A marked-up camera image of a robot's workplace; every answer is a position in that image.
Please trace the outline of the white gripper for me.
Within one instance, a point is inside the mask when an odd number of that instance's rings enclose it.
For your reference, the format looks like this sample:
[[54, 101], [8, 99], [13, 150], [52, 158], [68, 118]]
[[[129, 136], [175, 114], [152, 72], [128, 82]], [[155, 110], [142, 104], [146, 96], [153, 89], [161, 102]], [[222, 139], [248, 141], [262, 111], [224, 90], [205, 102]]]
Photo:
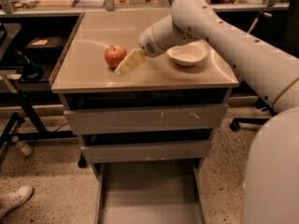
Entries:
[[140, 49], [133, 49], [119, 63], [115, 73], [123, 76], [142, 64], [146, 56], [155, 58], [165, 53], [165, 32], [157, 23], [145, 29], [138, 38]]

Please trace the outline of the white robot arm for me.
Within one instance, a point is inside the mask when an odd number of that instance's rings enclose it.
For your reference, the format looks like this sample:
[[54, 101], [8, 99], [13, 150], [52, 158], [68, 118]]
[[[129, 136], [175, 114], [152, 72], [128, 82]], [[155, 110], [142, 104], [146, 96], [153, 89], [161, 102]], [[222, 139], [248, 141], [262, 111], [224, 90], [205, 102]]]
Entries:
[[116, 68], [125, 75], [147, 57], [204, 39], [276, 115], [257, 132], [246, 166], [242, 224], [299, 224], [299, 61], [223, 21], [205, 0], [175, 0]]

